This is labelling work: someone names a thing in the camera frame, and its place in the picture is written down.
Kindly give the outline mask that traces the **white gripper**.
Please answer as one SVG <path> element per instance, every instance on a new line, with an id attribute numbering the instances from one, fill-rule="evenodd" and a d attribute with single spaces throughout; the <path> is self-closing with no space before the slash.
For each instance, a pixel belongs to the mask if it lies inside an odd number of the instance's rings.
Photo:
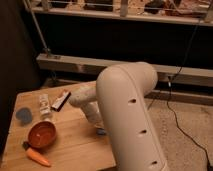
<path id="1" fill-rule="evenodd" d="M 82 107 L 87 120 L 96 128 L 103 128 L 103 120 L 96 102 L 91 102 Z"/>

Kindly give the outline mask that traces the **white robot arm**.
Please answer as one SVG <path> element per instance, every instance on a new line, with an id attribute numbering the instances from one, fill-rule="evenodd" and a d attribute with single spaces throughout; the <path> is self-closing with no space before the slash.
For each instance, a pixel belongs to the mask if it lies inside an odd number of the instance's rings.
<path id="1" fill-rule="evenodd" d="M 69 103 L 109 136 L 118 171 L 169 171 L 144 97 L 156 86 L 154 67 L 146 62 L 104 69 L 94 86 L 82 87 Z"/>

